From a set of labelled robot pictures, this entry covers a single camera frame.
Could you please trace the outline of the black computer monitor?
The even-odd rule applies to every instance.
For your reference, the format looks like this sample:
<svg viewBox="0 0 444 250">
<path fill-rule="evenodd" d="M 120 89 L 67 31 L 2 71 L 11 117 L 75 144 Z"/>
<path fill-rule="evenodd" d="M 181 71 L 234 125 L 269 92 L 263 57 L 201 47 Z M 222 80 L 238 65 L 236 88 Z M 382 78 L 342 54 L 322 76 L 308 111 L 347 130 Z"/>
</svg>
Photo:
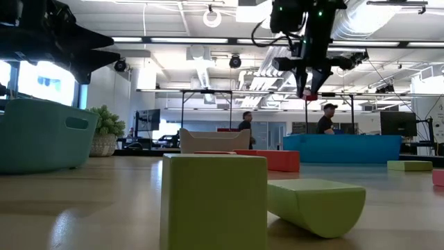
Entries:
<svg viewBox="0 0 444 250">
<path fill-rule="evenodd" d="M 384 111 L 379 116 L 382 135 L 401 135 L 410 138 L 418 135 L 414 112 Z"/>
<path fill-rule="evenodd" d="M 160 127 L 160 109 L 137 110 L 135 112 L 134 133 L 158 131 Z"/>
</svg>

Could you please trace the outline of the orange rectangular block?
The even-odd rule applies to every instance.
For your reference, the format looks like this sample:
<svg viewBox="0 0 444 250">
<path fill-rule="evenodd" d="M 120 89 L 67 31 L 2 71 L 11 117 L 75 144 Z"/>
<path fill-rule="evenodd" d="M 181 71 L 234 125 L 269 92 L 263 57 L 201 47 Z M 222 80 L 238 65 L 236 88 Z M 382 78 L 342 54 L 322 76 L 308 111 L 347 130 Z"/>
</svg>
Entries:
<svg viewBox="0 0 444 250">
<path fill-rule="evenodd" d="M 444 169 L 432 170 L 432 183 L 435 186 L 444 188 Z"/>
</svg>

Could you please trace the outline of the white ventilation duct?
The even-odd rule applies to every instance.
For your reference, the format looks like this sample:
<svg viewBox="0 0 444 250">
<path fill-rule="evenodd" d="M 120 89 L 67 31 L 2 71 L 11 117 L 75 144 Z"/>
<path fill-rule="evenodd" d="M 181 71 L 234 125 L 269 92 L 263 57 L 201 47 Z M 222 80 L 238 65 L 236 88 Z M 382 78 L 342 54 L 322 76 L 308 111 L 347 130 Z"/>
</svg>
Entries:
<svg viewBox="0 0 444 250">
<path fill-rule="evenodd" d="M 367 1 L 346 0 L 347 8 L 336 14 L 331 37 L 336 40 L 360 40 L 370 37 L 385 26 L 401 9 L 400 6 L 374 6 Z"/>
</svg>

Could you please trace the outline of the beige arch block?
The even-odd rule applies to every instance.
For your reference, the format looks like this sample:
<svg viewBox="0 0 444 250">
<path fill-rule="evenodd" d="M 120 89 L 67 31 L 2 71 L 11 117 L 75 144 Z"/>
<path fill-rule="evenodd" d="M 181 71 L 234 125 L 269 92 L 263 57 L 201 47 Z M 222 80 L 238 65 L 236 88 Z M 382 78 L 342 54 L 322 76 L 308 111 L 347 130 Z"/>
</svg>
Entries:
<svg viewBox="0 0 444 250">
<path fill-rule="evenodd" d="M 196 153 L 197 151 L 234 151 L 249 149 L 250 130 L 240 132 L 199 132 L 179 130 L 180 152 Z"/>
</svg>

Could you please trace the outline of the green flat block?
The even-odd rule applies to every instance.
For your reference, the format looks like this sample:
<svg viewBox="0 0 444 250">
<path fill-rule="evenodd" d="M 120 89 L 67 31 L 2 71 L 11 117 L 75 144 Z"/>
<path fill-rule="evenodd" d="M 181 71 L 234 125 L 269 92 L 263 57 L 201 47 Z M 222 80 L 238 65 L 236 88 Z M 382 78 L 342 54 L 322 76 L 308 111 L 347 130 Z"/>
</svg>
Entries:
<svg viewBox="0 0 444 250">
<path fill-rule="evenodd" d="M 390 160 L 387 169 L 403 172 L 426 172 L 433 170 L 433 163 L 421 160 Z"/>
</svg>

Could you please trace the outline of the red long block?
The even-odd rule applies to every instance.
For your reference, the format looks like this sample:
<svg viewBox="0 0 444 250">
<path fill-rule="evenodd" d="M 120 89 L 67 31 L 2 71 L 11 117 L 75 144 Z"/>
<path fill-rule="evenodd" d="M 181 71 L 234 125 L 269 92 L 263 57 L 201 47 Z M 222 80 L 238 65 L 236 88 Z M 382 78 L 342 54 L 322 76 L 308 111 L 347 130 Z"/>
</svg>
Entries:
<svg viewBox="0 0 444 250">
<path fill-rule="evenodd" d="M 239 155 L 265 157 L 267 160 L 267 167 L 269 171 L 276 171 L 276 172 L 300 171 L 299 151 L 235 149 L 234 152 Z"/>
</svg>

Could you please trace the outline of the long linear ceiling light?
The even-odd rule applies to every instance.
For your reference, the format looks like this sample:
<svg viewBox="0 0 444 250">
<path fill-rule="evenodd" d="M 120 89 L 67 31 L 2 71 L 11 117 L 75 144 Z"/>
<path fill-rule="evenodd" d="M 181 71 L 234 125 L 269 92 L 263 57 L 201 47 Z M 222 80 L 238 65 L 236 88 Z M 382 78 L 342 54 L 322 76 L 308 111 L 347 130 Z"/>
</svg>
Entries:
<svg viewBox="0 0 444 250">
<path fill-rule="evenodd" d="M 283 38 L 256 37 L 149 37 L 149 36 L 120 36 L 112 37 L 117 44 L 205 44 L 229 46 L 289 46 L 289 40 Z M 396 48 L 396 49 L 444 49 L 444 41 L 429 40 L 332 40 L 330 47 L 347 48 Z"/>
</svg>

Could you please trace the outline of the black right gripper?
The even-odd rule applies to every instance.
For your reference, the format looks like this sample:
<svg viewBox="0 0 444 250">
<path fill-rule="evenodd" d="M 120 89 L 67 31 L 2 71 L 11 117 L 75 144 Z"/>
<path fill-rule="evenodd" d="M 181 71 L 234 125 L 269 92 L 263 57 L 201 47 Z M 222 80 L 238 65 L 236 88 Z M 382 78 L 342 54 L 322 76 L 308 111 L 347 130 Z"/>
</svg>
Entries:
<svg viewBox="0 0 444 250">
<path fill-rule="evenodd" d="M 296 71 L 296 90 L 299 98 L 304 95 L 308 77 L 306 68 L 310 68 L 312 72 L 311 93 L 317 94 L 324 82 L 332 75 L 330 67 L 350 70 L 368 60 L 366 49 L 359 49 L 347 55 L 328 56 L 330 43 L 332 43 L 331 38 L 313 42 L 308 37 L 302 37 L 297 45 L 289 45 L 292 58 L 276 57 L 272 60 L 272 66 L 279 71 Z"/>
</svg>

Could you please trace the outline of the green half-cylinder block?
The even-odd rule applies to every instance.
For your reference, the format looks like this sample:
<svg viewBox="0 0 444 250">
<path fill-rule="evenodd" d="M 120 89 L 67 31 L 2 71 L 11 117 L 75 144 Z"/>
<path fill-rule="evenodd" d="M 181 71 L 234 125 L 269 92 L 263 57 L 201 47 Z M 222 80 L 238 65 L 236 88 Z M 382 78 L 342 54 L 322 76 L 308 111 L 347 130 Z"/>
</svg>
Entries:
<svg viewBox="0 0 444 250">
<path fill-rule="evenodd" d="M 322 238 L 338 238 L 359 220 L 366 189 L 358 185 L 301 178 L 272 180 L 268 211 Z"/>
</svg>

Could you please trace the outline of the green cube block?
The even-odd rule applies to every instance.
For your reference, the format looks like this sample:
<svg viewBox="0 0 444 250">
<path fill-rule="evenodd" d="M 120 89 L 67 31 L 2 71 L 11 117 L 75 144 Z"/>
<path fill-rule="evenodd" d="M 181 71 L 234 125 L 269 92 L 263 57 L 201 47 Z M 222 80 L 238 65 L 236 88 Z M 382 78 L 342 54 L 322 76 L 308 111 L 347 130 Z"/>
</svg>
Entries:
<svg viewBox="0 0 444 250">
<path fill-rule="evenodd" d="M 258 156 L 164 155 L 160 250 L 266 250 L 267 174 Z"/>
</svg>

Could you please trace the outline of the blue plastic bin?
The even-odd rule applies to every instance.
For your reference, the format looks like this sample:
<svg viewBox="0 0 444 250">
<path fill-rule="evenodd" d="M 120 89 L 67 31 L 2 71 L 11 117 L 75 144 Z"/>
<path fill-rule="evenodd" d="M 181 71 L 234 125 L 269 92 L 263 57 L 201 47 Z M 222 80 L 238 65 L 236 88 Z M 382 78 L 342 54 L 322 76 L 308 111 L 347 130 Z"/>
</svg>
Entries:
<svg viewBox="0 0 444 250">
<path fill-rule="evenodd" d="M 385 164 L 398 160 L 399 135 L 298 134 L 283 138 L 285 151 L 300 153 L 303 163 Z"/>
</svg>

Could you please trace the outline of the bright window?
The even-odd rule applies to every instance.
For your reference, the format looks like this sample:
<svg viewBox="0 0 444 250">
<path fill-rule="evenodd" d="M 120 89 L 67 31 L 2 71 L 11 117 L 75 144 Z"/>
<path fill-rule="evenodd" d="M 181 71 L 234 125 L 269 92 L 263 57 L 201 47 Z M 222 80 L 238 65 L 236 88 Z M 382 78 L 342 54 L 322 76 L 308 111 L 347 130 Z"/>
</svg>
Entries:
<svg viewBox="0 0 444 250">
<path fill-rule="evenodd" d="M 51 62 L 32 65 L 21 61 L 13 65 L 0 60 L 0 84 L 11 90 L 14 97 L 46 99 L 66 106 L 74 102 L 74 76 Z"/>
</svg>

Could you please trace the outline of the person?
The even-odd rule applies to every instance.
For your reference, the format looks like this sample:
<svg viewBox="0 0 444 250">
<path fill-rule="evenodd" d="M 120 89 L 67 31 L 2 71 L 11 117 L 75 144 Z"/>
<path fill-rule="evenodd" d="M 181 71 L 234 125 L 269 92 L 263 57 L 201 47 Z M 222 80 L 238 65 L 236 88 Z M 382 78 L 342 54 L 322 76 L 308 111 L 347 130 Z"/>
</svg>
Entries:
<svg viewBox="0 0 444 250">
<path fill-rule="evenodd" d="M 324 115 L 319 119 L 316 127 L 317 134 L 328 134 L 328 135 L 335 134 L 333 129 L 332 118 L 337 108 L 338 106 L 332 103 L 327 103 L 324 105 L 323 108 Z"/>
<path fill-rule="evenodd" d="M 253 145 L 255 144 L 255 138 L 253 137 L 253 131 L 251 128 L 251 122 L 253 120 L 253 116 L 252 116 L 251 111 L 244 112 L 242 117 L 243 117 L 243 120 L 238 125 L 238 129 L 240 131 L 242 131 L 242 130 L 249 130 L 250 131 L 249 149 L 253 149 Z"/>
</svg>

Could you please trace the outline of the teal plastic bin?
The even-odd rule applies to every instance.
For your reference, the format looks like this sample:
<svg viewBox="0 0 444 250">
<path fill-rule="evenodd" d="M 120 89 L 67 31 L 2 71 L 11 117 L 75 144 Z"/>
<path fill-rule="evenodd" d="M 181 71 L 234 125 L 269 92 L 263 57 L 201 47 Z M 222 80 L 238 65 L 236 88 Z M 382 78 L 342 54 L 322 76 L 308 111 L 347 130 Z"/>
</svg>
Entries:
<svg viewBox="0 0 444 250">
<path fill-rule="evenodd" d="M 0 115 L 0 174 L 80 167 L 89 158 L 98 118 L 52 101 L 9 101 Z"/>
</svg>

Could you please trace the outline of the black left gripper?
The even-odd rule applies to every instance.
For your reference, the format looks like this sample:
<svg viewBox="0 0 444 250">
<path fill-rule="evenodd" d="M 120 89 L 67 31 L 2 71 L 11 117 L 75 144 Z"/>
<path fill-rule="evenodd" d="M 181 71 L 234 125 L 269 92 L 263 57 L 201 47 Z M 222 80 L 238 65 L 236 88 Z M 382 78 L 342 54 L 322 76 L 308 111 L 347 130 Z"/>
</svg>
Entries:
<svg viewBox="0 0 444 250">
<path fill-rule="evenodd" d="M 113 44 L 111 37 L 77 25 L 69 6 L 58 0 L 0 0 L 0 60 L 48 61 L 79 84 L 90 84 L 92 72 L 121 58 L 92 49 Z"/>
</svg>

